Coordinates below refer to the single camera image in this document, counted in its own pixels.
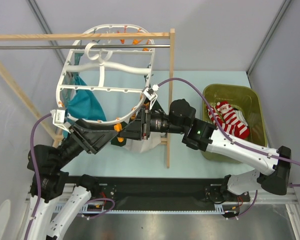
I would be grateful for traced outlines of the orange clothes peg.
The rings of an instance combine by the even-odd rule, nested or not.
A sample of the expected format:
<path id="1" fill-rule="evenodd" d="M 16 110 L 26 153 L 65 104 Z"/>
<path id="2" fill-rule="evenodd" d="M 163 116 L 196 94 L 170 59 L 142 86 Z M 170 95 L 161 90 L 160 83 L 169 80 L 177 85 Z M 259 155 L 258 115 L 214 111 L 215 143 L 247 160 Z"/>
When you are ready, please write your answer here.
<path id="1" fill-rule="evenodd" d="M 123 130 L 123 127 L 120 123 L 117 123 L 113 126 L 114 130 L 117 131 L 118 133 L 121 132 Z M 118 137 L 117 136 L 117 141 L 119 143 L 122 143 L 124 141 L 124 138 L 123 137 Z"/>

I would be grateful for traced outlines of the green and white garment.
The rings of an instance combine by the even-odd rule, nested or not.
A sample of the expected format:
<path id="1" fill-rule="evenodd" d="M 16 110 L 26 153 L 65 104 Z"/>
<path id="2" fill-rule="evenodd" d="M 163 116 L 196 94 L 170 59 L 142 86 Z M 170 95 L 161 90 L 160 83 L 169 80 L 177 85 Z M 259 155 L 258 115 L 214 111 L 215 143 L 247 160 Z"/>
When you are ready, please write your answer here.
<path id="1" fill-rule="evenodd" d="M 148 109 L 150 105 L 149 100 L 145 100 L 144 105 Z M 154 112 L 156 113 L 165 113 L 158 101 L 155 102 L 152 110 L 154 110 Z M 165 133 L 152 132 L 147 140 L 133 140 L 127 138 L 118 140 L 118 138 L 115 137 L 111 140 L 110 144 L 117 147 L 124 147 L 126 150 L 133 153 L 145 153 L 160 145 L 162 142 L 162 138 L 164 138 L 165 135 Z"/>

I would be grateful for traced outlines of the red white striped sock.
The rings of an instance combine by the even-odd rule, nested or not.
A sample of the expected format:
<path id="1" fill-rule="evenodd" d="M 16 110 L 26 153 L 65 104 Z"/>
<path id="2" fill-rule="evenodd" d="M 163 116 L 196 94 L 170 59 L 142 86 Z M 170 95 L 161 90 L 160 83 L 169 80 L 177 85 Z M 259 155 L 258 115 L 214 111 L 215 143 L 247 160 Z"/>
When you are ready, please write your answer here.
<path id="1" fill-rule="evenodd" d="M 216 110 L 222 116 L 225 124 L 234 127 L 232 135 L 241 139 L 246 139 L 250 135 L 248 124 L 239 118 L 235 108 L 227 101 L 218 102 Z"/>

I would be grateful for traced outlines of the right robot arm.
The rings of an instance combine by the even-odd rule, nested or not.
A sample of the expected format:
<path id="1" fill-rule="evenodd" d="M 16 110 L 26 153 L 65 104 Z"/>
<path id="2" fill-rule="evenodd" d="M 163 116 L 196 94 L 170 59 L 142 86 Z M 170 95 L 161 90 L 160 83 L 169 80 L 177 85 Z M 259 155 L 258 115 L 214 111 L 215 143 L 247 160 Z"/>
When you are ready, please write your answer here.
<path id="1" fill-rule="evenodd" d="M 220 194 L 232 201 L 245 192 L 263 189 L 271 194 L 287 194 L 291 164 L 282 157 L 291 157 L 291 150 L 262 147 L 243 139 L 223 134 L 215 125 L 195 117 L 196 109 L 185 99 L 173 101 L 169 113 L 140 109 L 125 127 L 115 126 L 119 138 L 142 140 L 151 133 L 183 134 L 182 143 L 193 150 L 223 155 L 254 169 L 224 177 Z"/>

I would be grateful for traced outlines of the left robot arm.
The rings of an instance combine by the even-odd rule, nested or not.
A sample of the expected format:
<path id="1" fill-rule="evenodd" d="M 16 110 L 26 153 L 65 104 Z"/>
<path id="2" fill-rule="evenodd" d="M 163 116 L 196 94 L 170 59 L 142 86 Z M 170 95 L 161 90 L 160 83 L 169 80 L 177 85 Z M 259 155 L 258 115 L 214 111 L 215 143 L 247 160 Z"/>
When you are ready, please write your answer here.
<path id="1" fill-rule="evenodd" d="M 118 132 L 113 126 L 101 126 L 77 120 L 70 133 L 58 147 L 30 142 L 27 168 L 34 172 L 30 188 L 30 209 L 26 228 L 22 233 L 24 240 L 61 240 L 72 221 L 87 203 L 115 203 L 102 194 L 96 177 L 82 175 L 74 190 L 56 217 L 53 212 L 63 193 L 68 172 L 62 168 L 85 151 L 98 153 Z"/>

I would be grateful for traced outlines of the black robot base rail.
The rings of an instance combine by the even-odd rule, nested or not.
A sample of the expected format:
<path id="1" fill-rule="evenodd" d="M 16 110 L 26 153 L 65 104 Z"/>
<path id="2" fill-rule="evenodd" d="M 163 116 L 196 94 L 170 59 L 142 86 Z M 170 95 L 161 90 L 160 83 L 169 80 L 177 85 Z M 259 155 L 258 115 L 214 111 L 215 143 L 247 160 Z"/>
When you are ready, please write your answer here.
<path id="1" fill-rule="evenodd" d="M 228 192 L 221 178 L 98 177 L 96 195 L 116 211 L 209 211 L 215 204 L 240 205 L 244 196 Z"/>

